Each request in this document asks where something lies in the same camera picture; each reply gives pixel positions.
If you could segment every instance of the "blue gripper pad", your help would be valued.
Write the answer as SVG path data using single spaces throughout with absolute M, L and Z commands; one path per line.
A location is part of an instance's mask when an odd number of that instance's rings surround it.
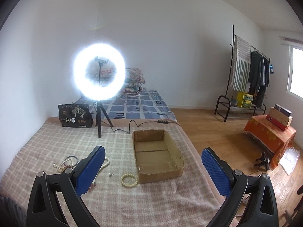
M 103 147 L 100 147 L 95 152 L 93 157 L 87 162 L 85 168 L 77 178 L 75 190 L 78 196 L 81 196 L 88 191 L 91 183 L 93 182 L 102 164 L 104 163 L 104 160 L 105 149 Z
M 231 182 L 219 163 L 207 149 L 203 150 L 201 159 L 220 195 L 229 197 L 231 193 Z

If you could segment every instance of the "window frame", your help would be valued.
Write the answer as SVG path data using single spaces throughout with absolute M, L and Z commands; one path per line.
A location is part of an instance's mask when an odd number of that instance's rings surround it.
M 303 101 L 303 98 L 301 96 L 298 96 L 297 94 L 290 91 L 291 81 L 292 81 L 292 69 L 293 69 L 293 49 L 298 49 L 303 51 L 303 47 L 289 45 L 289 75 L 288 75 L 287 93 Z

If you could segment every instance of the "black metal rack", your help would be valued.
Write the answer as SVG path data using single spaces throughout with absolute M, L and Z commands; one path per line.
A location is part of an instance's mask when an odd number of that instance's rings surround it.
M 227 87 L 226 87 L 226 92 L 225 92 L 225 95 L 220 95 L 218 97 L 218 100 L 217 100 L 217 105 L 216 105 L 216 109 L 215 109 L 215 114 L 219 114 L 222 118 L 224 118 L 224 122 L 226 122 L 227 118 L 228 118 L 228 115 L 229 115 L 229 111 L 231 109 L 235 109 L 235 110 L 253 110 L 253 116 L 256 115 L 256 111 L 263 111 L 263 114 L 265 114 L 266 112 L 266 106 L 265 104 L 263 104 L 264 108 L 258 108 L 256 107 L 256 105 L 253 105 L 252 107 L 250 108 L 243 108 L 243 107 L 234 107 L 231 105 L 230 103 L 230 99 L 227 97 L 227 91 L 228 91 L 228 87 L 229 87 L 229 82 L 230 82 L 230 75 L 231 75 L 231 68 L 232 68 L 232 60 L 233 60 L 233 54 L 234 54 L 234 37 L 236 36 L 234 34 L 234 25 L 232 25 L 232 45 L 230 44 L 231 46 L 231 62 L 230 62 L 230 69 L 229 69 L 229 76 L 228 76 L 228 83 L 227 83 Z M 224 98 L 226 99 L 228 102 L 222 102 L 220 101 L 221 98 Z M 225 113 L 225 116 L 223 116 L 221 113 L 218 112 L 218 106 L 219 104 L 223 105 L 224 107 L 227 108 L 227 111 Z M 249 114 L 248 112 L 236 112 L 234 114 Z

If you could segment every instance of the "small table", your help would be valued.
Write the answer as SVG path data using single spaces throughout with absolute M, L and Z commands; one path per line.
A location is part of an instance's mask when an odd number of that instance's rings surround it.
M 291 126 L 285 131 L 266 119 L 266 115 L 253 116 L 247 122 L 244 134 L 251 133 L 274 155 L 270 160 L 270 167 L 275 169 L 287 147 L 291 147 L 296 135 L 296 130 Z

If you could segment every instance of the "ceiling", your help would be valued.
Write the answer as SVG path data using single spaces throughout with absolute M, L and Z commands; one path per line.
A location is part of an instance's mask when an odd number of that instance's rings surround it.
M 223 0 L 263 30 L 303 33 L 303 25 L 286 0 Z

